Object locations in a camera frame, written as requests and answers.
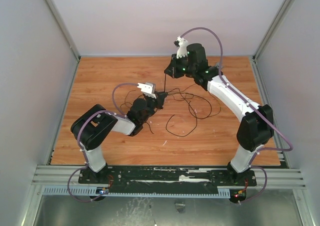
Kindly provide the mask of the black zip tie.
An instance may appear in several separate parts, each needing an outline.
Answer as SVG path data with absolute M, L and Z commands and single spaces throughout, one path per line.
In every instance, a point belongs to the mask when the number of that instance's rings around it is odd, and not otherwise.
M 163 91 L 166 92 L 166 85 L 167 85 L 167 75 L 164 74 L 164 83 L 163 83 Z

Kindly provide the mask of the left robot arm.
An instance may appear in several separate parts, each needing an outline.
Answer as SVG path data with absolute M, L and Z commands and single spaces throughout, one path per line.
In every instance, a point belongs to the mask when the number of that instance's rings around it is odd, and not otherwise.
M 109 183 L 113 177 L 102 153 L 103 141 L 110 132 L 130 137 L 137 135 L 148 119 L 163 109 L 167 95 L 156 92 L 155 98 L 146 95 L 137 98 L 124 116 L 96 104 L 79 117 L 70 128 L 85 158 L 85 168 L 81 169 L 78 182 Z

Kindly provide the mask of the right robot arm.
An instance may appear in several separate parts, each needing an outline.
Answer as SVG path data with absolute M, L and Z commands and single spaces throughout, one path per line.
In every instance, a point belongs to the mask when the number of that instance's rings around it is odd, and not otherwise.
M 164 73 L 172 78 L 187 76 L 205 91 L 216 96 L 238 118 L 236 134 L 239 143 L 235 156 L 227 165 L 227 180 L 239 185 L 247 176 L 258 151 L 274 136 L 273 110 L 260 106 L 236 89 L 223 75 L 220 66 L 209 66 L 205 48 L 200 43 L 174 42 L 178 50 Z

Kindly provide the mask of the aluminium front rail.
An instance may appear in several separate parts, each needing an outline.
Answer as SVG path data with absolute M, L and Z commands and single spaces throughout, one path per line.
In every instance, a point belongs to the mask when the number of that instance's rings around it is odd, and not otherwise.
M 128 185 L 131 182 L 210 183 L 218 188 L 303 189 L 306 184 L 298 169 L 252 169 L 241 179 L 229 178 L 226 168 L 170 166 L 109 166 L 100 173 L 88 173 L 79 166 L 37 166 L 33 185 Z

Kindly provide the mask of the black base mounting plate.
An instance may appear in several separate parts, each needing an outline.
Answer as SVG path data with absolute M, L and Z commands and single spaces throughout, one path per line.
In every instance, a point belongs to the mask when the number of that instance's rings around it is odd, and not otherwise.
M 132 194 L 215 194 L 219 187 L 256 186 L 254 171 L 232 175 L 227 169 L 199 167 L 119 167 L 108 166 L 112 193 Z

